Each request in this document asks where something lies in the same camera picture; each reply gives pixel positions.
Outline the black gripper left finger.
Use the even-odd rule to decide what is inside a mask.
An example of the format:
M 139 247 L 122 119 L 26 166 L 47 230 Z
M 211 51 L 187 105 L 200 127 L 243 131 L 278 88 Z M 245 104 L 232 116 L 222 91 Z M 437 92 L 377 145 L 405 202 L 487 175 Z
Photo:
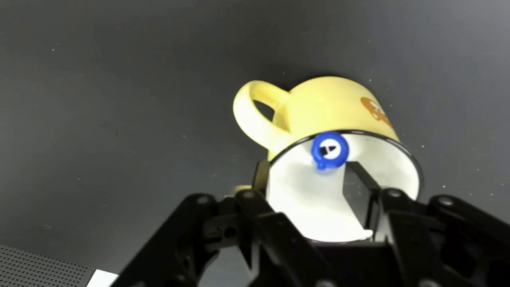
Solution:
M 198 287 L 221 252 L 237 247 L 249 287 L 342 287 L 321 252 L 267 201 L 270 163 L 259 161 L 249 186 L 225 199 L 187 196 L 112 287 Z

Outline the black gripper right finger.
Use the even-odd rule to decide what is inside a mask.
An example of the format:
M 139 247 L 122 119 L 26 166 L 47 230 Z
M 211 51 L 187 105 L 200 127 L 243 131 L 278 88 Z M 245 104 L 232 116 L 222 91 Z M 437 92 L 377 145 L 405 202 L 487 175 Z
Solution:
M 372 236 L 345 250 L 367 287 L 510 287 L 510 225 L 450 194 L 420 202 L 347 169 L 348 206 Z

